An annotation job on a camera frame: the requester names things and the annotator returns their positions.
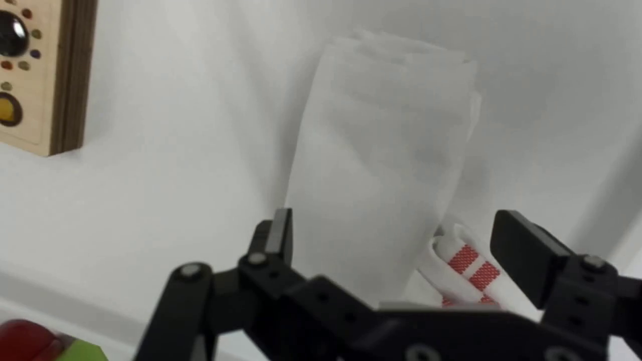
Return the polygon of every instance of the white wall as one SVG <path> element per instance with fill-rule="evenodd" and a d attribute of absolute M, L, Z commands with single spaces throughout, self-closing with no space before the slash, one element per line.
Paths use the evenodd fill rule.
<path fill-rule="evenodd" d="M 642 2 L 102 0 L 99 20 L 87 146 L 0 146 L 0 268 L 26 284 L 2 297 L 117 343 L 137 343 L 174 265 L 233 265 L 282 202 L 314 59 L 353 25 L 480 62 L 453 201 L 480 234 L 499 206 L 619 262 L 642 234 Z"/>

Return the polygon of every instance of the white surface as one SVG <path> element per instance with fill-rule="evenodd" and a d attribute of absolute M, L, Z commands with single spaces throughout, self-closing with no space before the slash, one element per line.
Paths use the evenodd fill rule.
<path fill-rule="evenodd" d="M 483 241 L 510 206 L 626 261 L 642 234 L 640 18 L 635 0 L 102 0 L 87 146 L 0 146 L 0 262 L 102 309 L 80 328 L 137 343 L 177 262 L 233 265 L 282 202 L 321 45 L 353 25 L 480 62 L 452 212 Z"/>
<path fill-rule="evenodd" d="M 397 299 L 455 190 L 476 64 L 361 31 L 324 48 L 304 104 L 287 206 L 295 266 L 369 304 Z"/>

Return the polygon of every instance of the white backdrop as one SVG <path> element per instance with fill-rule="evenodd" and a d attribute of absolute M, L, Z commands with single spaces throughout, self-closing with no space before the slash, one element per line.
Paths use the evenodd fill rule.
<path fill-rule="evenodd" d="M 0 297 L 130 349 L 173 266 L 231 266 L 282 205 L 314 62 L 357 25 L 480 62 L 452 212 L 488 241 L 493 210 L 518 208 L 626 265 L 642 234 L 642 2 L 102 0 L 87 146 L 0 146 Z"/>

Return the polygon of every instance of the yellow button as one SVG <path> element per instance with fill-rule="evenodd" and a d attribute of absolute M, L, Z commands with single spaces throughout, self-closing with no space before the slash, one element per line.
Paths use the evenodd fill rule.
<path fill-rule="evenodd" d="M 20 102 L 9 94 L 0 92 L 0 123 L 16 126 L 20 120 L 22 120 Z"/>

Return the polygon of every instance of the green object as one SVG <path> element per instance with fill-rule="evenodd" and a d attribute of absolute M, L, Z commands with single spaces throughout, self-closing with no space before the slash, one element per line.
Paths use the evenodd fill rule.
<path fill-rule="evenodd" d="M 57 361 L 109 361 L 100 346 L 74 341 Z"/>

